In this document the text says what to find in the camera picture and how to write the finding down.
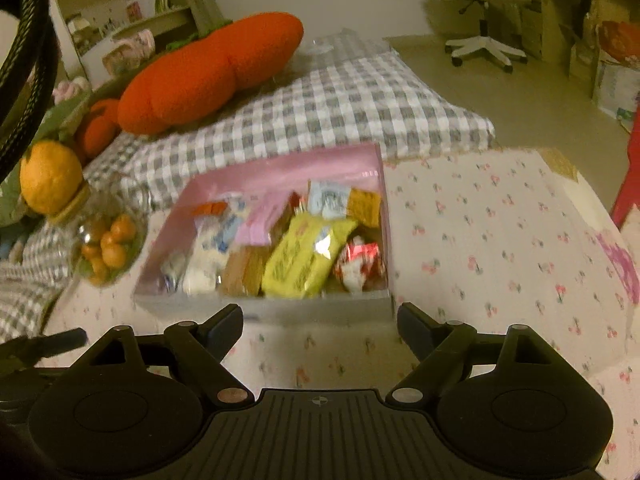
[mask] white chair base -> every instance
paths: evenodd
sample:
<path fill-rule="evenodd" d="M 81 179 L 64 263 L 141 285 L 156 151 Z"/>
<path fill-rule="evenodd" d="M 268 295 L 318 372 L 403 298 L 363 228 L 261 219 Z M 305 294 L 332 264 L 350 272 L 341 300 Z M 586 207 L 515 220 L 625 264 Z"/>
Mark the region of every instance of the white chair base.
<path fill-rule="evenodd" d="M 523 51 L 500 43 L 500 41 L 496 41 L 488 36 L 476 36 L 474 38 L 466 38 L 466 40 L 449 40 L 445 47 L 447 53 L 451 52 L 451 60 L 455 66 L 462 65 L 463 56 L 482 49 L 500 61 L 505 72 L 513 71 L 511 59 L 509 59 L 506 54 L 515 56 L 522 62 L 527 62 L 527 54 Z"/>

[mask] yellow snack package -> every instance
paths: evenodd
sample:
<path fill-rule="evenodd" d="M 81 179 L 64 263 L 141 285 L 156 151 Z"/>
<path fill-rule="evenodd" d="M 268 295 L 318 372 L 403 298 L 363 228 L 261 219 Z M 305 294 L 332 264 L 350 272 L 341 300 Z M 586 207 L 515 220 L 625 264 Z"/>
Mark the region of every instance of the yellow snack package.
<path fill-rule="evenodd" d="M 380 203 L 382 197 L 372 191 L 351 188 L 347 202 L 347 215 L 366 227 L 380 226 Z"/>
<path fill-rule="evenodd" d="M 308 212 L 294 216 L 264 269 L 264 293 L 282 298 L 319 294 L 357 225 L 355 220 L 324 220 Z"/>

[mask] red candy wrapper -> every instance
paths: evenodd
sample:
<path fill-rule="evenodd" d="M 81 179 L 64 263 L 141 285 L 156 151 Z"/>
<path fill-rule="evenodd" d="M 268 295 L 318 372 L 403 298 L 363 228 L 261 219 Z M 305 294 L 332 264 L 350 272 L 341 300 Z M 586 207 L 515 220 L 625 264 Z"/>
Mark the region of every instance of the red candy wrapper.
<path fill-rule="evenodd" d="M 352 294 L 362 292 L 371 278 L 380 277 L 382 273 L 379 245 L 366 244 L 360 237 L 345 245 L 334 267 L 335 276 Z"/>

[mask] pink wrapper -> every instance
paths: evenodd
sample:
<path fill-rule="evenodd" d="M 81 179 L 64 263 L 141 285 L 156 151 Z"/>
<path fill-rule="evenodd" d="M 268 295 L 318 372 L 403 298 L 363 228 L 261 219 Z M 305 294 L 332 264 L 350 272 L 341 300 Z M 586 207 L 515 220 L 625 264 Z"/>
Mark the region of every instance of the pink wrapper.
<path fill-rule="evenodd" d="M 270 191 L 249 213 L 246 221 L 238 228 L 235 243 L 237 245 L 269 246 L 273 240 L 273 227 L 282 218 L 287 207 L 291 204 L 292 195 L 287 191 Z"/>

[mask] black cable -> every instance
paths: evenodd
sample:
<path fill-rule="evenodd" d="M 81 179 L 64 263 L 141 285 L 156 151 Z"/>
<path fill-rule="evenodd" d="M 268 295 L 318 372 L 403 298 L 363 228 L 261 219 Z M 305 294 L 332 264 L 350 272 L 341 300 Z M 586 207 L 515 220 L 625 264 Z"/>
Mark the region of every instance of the black cable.
<path fill-rule="evenodd" d="M 0 139 L 0 182 L 20 161 L 47 109 L 58 70 L 58 44 L 49 0 L 0 0 L 0 9 L 20 22 L 14 44 L 0 68 L 0 124 L 6 119 L 35 67 L 26 108 L 12 132 Z"/>

